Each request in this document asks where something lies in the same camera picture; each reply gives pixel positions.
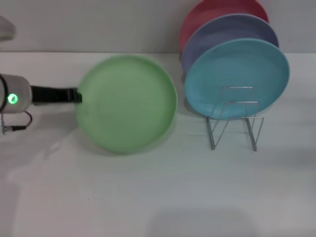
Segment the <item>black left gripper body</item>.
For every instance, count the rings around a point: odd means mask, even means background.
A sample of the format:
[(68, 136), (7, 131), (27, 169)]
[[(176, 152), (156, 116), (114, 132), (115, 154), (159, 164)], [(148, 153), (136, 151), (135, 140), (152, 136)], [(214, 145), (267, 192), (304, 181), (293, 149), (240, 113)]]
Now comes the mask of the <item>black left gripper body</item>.
[(66, 89), (32, 85), (31, 92), (33, 104), (66, 102)]

